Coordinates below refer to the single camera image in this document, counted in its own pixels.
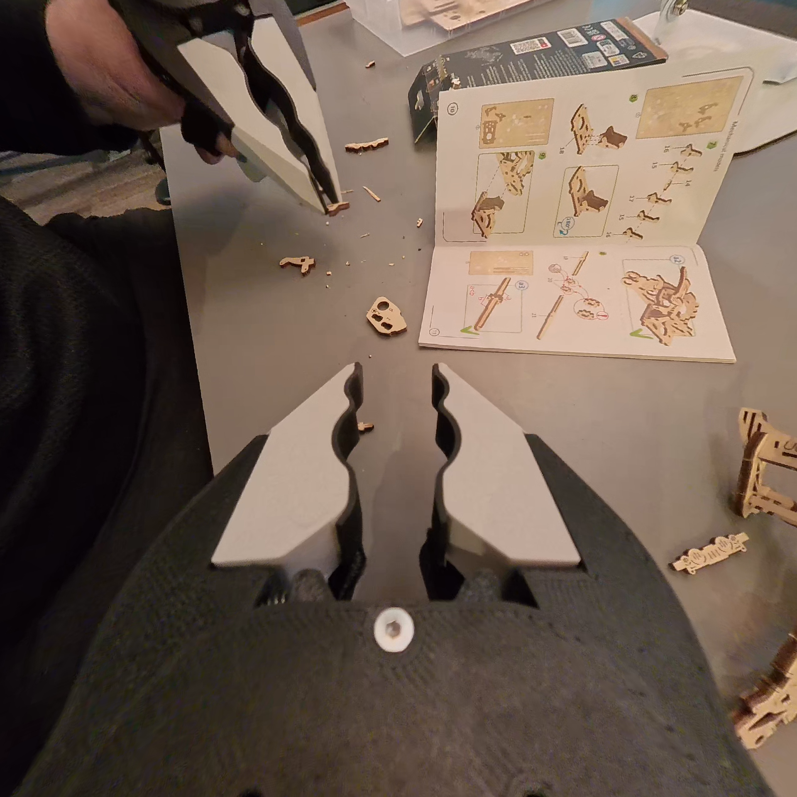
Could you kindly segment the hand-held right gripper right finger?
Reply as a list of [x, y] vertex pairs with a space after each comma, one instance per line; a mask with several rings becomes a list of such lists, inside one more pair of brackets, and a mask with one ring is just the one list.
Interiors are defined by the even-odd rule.
[[523, 429], [445, 364], [432, 368], [435, 441], [445, 462], [435, 478], [431, 527], [419, 554], [432, 601], [455, 599], [481, 570], [499, 594], [525, 567], [581, 563]]

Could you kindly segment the wooden parts sheet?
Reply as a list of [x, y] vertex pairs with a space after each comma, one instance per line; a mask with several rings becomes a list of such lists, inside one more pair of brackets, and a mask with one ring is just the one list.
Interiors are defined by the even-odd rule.
[[399, 1], [404, 26], [432, 22], [446, 32], [499, 17], [536, 1]]

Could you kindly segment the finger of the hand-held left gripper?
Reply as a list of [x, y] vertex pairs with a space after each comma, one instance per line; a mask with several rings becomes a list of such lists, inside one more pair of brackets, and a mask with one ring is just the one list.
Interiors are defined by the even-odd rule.
[[[254, 133], [258, 132], [262, 118], [248, 87], [248, 38], [246, 45], [245, 66], [225, 48], [204, 39], [194, 39], [180, 45], [179, 50], [230, 117], [232, 144], [245, 159], [242, 170], [249, 179], [257, 182], [267, 174], [260, 168], [252, 152], [256, 143]], [[325, 214], [326, 205], [309, 206]]]
[[276, 14], [254, 17], [248, 33], [248, 87], [262, 120], [253, 156], [308, 205], [335, 205], [340, 182], [306, 53], [293, 22]]

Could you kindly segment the engraved wooden strip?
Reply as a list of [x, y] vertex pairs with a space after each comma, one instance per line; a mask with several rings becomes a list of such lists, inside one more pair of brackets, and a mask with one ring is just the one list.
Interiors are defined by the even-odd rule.
[[745, 553], [749, 539], [746, 533], [715, 536], [702, 547], [685, 550], [670, 562], [670, 567], [675, 572], [695, 575], [705, 567], [726, 561], [732, 555]]

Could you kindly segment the instruction booklet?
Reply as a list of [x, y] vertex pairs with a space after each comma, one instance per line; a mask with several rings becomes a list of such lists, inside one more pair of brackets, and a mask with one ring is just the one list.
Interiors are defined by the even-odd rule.
[[734, 363], [698, 238], [754, 95], [744, 60], [443, 92], [419, 344]]

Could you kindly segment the wooden part with holes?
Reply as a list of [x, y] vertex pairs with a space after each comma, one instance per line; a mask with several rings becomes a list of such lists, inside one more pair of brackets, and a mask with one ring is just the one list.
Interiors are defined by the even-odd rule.
[[366, 320], [381, 335], [398, 335], [407, 330], [401, 310], [385, 296], [374, 300], [366, 313]]

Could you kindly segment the wooden model assembly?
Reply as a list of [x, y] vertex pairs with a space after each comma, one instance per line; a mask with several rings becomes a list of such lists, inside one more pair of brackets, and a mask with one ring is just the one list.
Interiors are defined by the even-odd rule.
[[[744, 444], [734, 507], [738, 515], [777, 516], [796, 526], [796, 500], [764, 483], [768, 465], [796, 470], [796, 439], [777, 430], [765, 413], [740, 409], [738, 418]], [[741, 696], [732, 722], [743, 746], [758, 749], [773, 733], [796, 717], [796, 629], [788, 634], [772, 660], [770, 671], [755, 688]]]

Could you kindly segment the person's left hand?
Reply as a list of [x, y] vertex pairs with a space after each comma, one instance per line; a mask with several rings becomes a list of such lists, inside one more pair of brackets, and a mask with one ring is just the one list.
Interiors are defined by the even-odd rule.
[[176, 125], [187, 105], [147, 67], [120, 14], [105, 1], [33, 2], [43, 34], [77, 114], [46, 119], [21, 152], [84, 154], [124, 150], [140, 133]]

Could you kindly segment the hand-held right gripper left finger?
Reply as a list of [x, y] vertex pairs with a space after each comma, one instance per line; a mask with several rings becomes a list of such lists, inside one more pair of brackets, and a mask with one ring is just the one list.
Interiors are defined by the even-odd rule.
[[363, 368], [348, 364], [269, 432], [210, 562], [321, 572], [349, 600], [364, 571], [363, 520], [348, 457], [359, 442]]

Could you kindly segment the black cardboard box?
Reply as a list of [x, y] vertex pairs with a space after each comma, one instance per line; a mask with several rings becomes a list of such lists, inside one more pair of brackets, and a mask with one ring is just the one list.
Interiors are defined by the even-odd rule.
[[452, 88], [612, 72], [667, 58], [627, 17], [441, 54], [421, 67], [407, 96], [413, 140], [417, 143], [436, 125], [439, 95]]

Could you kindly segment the person's left forearm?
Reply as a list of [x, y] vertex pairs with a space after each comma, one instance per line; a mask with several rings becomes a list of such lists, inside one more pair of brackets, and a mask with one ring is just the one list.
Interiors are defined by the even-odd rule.
[[45, 2], [1, 2], [2, 151], [84, 154], [92, 135], [45, 29]]

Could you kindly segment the clear plastic container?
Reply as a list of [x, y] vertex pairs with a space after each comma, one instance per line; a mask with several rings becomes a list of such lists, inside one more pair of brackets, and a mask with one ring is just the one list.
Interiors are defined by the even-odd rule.
[[404, 26], [399, 15], [399, 1], [347, 1], [353, 19], [365, 29], [389, 45], [402, 56], [414, 55], [436, 46], [450, 45], [458, 38], [473, 34], [503, 19], [521, 15], [532, 9], [551, 5], [548, 1], [536, 3], [509, 11], [473, 25], [466, 25], [453, 32], [446, 32], [432, 22]]

